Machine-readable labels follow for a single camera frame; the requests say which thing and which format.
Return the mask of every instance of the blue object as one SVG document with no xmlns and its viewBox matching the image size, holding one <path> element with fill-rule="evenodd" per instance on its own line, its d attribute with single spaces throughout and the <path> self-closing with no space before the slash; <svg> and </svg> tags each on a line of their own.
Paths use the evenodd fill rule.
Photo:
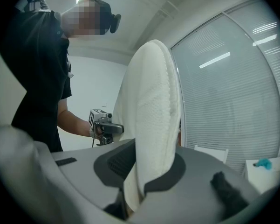
<svg viewBox="0 0 280 224">
<path fill-rule="evenodd" d="M 259 161 L 255 164 L 256 167 L 263 166 L 267 170 L 270 170 L 272 168 L 272 163 L 269 159 L 259 159 Z"/>
</svg>

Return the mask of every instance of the black t-shirt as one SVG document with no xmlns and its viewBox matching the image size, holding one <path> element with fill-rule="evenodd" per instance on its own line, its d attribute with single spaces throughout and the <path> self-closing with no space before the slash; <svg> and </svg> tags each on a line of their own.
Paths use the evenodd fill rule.
<svg viewBox="0 0 280 224">
<path fill-rule="evenodd" d="M 3 59 L 27 91 L 12 125 L 46 143 L 51 152 L 62 151 L 58 102 L 71 96 L 69 40 L 62 34 L 54 11 L 16 12 L 0 41 Z"/>
</svg>

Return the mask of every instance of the person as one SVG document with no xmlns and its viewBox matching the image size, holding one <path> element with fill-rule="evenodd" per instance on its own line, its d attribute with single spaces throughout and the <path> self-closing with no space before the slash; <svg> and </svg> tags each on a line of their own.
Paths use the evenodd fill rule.
<svg viewBox="0 0 280 224">
<path fill-rule="evenodd" d="M 60 14 L 45 0 L 20 0 L 5 35 L 0 53 L 26 89 L 12 126 L 26 131 L 51 152 L 62 151 L 57 126 L 89 136 L 90 124 L 68 110 L 71 64 L 67 58 L 70 37 L 103 35 L 114 16 L 108 3 L 81 0 Z"/>
</svg>

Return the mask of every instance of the person's arm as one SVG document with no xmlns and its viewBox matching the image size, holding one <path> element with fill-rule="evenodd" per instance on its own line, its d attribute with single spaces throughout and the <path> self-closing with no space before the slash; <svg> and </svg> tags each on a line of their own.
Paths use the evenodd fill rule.
<svg viewBox="0 0 280 224">
<path fill-rule="evenodd" d="M 58 103 L 57 124 L 66 132 L 81 136 L 90 136 L 89 122 L 76 117 L 72 112 L 67 110 L 67 99 L 62 99 Z"/>
</svg>

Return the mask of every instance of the white ceiling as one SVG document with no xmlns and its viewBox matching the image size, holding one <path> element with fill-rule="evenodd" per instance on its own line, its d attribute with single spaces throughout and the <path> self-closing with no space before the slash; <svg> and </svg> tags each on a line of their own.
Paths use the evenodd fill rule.
<svg viewBox="0 0 280 224">
<path fill-rule="evenodd" d="M 105 59 L 128 64 L 136 50 L 167 16 L 177 12 L 173 5 L 181 0 L 103 0 L 110 4 L 113 14 L 121 14 L 118 30 L 111 34 L 70 39 L 69 54 Z M 47 0 L 54 11 L 64 12 L 76 0 Z"/>
</svg>

